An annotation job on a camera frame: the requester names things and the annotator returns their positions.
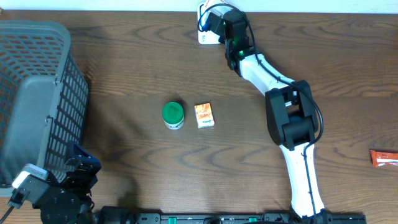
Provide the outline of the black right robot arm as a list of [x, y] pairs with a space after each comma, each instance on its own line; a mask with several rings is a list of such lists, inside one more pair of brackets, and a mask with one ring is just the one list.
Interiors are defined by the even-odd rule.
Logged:
[[226, 47], [228, 67], [264, 95], [268, 132], [287, 164], [291, 208], [299, 222], [317, 223], [325, 207], [313, 157], [324, 125], [309, 84], [283, 76], [265, 59], [257, 49], [247, 15], [239, 9], [231, 7], [223, 14], [206, 9], [199, 15], [197, 27], [218, 36]]

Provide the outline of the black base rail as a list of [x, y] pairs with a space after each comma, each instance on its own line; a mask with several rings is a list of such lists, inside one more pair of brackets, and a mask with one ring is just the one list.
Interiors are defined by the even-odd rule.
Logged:
[[314, 217], [300, 218], [294, 213], [264, 213], [261, 215], [161, 215], [158, 213], [140, 213], [134, 216], [134, 224], [255, 224], [255, 223], [316, 223], [316, 224], [366, 224], [364, 215], [336, 215], [327, 211]]

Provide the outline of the orange white snack packet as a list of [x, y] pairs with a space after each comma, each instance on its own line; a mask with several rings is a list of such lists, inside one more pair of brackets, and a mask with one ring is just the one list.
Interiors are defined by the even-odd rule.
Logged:
[[195, 105], [195, 117], [198, 128], [206, 128], [215, 125], [210, 103]]

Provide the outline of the white barcode scanner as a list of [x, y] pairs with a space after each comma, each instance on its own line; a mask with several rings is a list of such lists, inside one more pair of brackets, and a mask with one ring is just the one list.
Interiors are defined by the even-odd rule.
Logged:
[[[197, 19], [203, 14], [203, 12], [207, 9], [204, 7], [204, 2], [199, 3], [197, 7]], [[212, 31], [208, 32], [200, 32], [198, 31], [198, 42], [202, 45], [216, 45], [219, 44], [219, 35], [215, 34]]]

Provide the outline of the white green carton box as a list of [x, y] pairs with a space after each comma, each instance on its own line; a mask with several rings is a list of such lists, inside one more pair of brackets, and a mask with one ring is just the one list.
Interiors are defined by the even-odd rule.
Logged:
[[209, 8], [210, 6], [213, 6], [215, 4], [227, 4], [225, 0], [206, 0], [204, 3], [205, 8]]

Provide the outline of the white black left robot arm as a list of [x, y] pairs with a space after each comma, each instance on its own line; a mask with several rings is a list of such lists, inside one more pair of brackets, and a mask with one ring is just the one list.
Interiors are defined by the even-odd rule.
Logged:
[[40, 210], [43, 223], [135, 223], [126, 208], [103, 207], [94, 213], [91, 188], [97, 183], [100, 161], [77, 142], [70, 141], [62, 165], [71, 166], [62, 180], [52, 171], [29, 165], [13, 182], [13, 197], [20, 203], [29, 201]]

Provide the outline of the red Top chocolate bar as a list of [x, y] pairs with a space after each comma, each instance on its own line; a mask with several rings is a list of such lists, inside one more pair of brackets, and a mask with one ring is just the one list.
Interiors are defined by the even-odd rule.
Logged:
[[374, 167], [380, 167], [384, 165], [397, 166], [398, 154], [396, 152], [381, 152], [370, 150], [371, 160]]

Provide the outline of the green lid white jar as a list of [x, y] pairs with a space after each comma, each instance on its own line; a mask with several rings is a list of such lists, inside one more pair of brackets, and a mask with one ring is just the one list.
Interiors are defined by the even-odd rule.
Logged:
[[168, 102], [162, 109], [162, 118], [169, 129], [180, 129], [185, 122], [183, 107], [177, 102]]

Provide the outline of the grey plastic shopping basket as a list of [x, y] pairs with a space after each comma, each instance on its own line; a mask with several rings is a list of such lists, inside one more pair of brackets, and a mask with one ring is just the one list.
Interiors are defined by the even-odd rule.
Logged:
[[65, 178], [68, 143], [81, 141], [88, 98], [63, 25], [1, 21], [2, 197], [26, 164]]

